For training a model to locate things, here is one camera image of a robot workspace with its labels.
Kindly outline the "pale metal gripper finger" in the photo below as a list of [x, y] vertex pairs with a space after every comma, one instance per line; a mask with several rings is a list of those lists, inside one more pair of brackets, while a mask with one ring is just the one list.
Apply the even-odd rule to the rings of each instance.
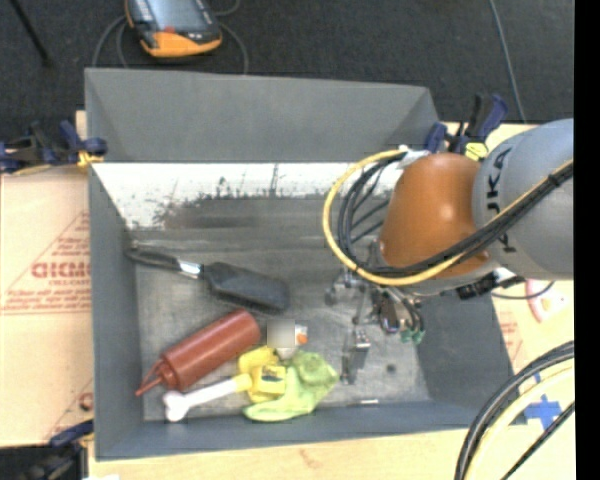
[[371, 341], [362, 328], [352, 329], [344, 340], [341, 357], [341, 381], [354, 384], [358, 372], [365, 366], [371, 348]]
[[325, 290], [326, 305], [350, 303], [366, 291], [366, 281], [352, 272], [340, 272]]

